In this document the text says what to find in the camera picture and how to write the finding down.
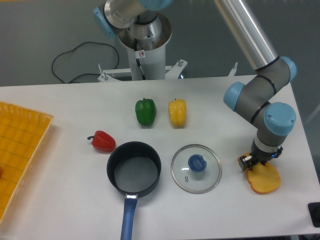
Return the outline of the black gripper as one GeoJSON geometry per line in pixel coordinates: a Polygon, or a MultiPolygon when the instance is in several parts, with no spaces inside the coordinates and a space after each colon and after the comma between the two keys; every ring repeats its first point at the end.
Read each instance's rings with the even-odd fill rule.
{"type": "Polygon", "coordinates": [[[261,163],[263,166],[272,159],[278,158],[283,151],[283,147],[276,147],[271,152],[266,152],[259,149],[255,144],[251,145],[251,152],[249,155],[239,157],[238,164],[242,171],[252,170],[252,163],[261,163]]]}

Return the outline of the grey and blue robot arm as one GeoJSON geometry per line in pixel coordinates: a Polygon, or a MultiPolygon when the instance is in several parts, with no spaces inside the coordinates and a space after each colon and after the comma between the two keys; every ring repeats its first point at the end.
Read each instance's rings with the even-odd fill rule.
{"type": "MultiPolygon", "coordinates": [[[[118,37],[128,50],[133,80],[164,80],[165,45],[172,36],[169,20],[160,10],[169,0],[107,0],[93,17],[108,37],[118,37]]],[[[247,84],[233,83],[224,103],[257,129],[249,155],[239,158],[242,170],[265,165],[282,154],[282,144],[293,129],[296,113],[281,102],[270,103],[296,76],[295,63],[279,56],[244,0],[218,0],[216,6],[255,70],[247,84]]]]}

